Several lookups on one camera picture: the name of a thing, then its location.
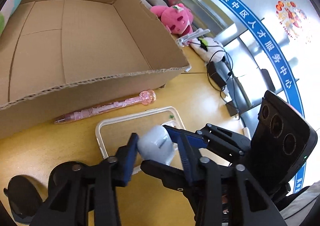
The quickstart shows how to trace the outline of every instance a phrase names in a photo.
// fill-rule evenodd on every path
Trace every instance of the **white plush toy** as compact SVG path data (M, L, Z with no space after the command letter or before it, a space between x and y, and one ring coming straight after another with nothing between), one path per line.
M205 62L209 62L212 55L217 51L219 52L212 57L212 62L217 63L221 61L224 56L223 45L211 37L194 38L191 40L190 45Z

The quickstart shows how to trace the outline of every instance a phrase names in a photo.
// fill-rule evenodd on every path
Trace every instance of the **green leaf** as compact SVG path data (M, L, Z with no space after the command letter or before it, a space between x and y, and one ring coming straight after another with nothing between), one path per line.
M3 30L4 30L4 16L0 12L0 35L2 34Z
M203 38L198 38L205 46L208 46L208 41Z

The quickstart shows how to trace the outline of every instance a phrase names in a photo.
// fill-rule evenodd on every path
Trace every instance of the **pink plush toy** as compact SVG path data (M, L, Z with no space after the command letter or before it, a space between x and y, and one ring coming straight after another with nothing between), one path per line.
M168 6L153 6L151 12L156 14L165 28L172 34L186 35L192 33L193 15L182 3Z

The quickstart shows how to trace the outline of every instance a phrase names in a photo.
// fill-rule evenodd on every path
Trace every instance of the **yellow table surface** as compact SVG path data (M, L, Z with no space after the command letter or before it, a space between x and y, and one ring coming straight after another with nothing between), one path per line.
M212 123L241 133L241 122L230 117L220 95L209 84L204 62L189 47L183 51L192 69L157 89L157 100L148 105L129 106L70 124L54 125L46 122L12 137L0 140L0 189L6 188L10 178L25 175L36 185L41 197L47 197L51 170L67 161L87 165L102 160L95 127L103 119L133 114L147 109L173 106L177 109L187 130L196 131ZM223 160L213 158L218 163ZM194 214L182 193L166 189L160 180L143 172L132 177L126 188L117 188L119 211L123 226L194 225ZM11 215L7 197L0 199ZM93 224L93 214L89 214Z

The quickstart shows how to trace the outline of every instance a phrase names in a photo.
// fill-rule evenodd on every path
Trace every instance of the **plush toy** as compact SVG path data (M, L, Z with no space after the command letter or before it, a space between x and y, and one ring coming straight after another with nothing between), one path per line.
M4 3L2 9L0 9L0 35L2 34L4 27L6 26L9 17L19 6L21 0L7 0Z
M223 45L211 37L194 38L191 40L190 45L205 62L209 62L214 53L216 54L211 61L215 63L221 61L224 56Z
M150 11L156 14L165 28L172 34L180 36L192 33L193 15L182 3L168 6L153 6Z

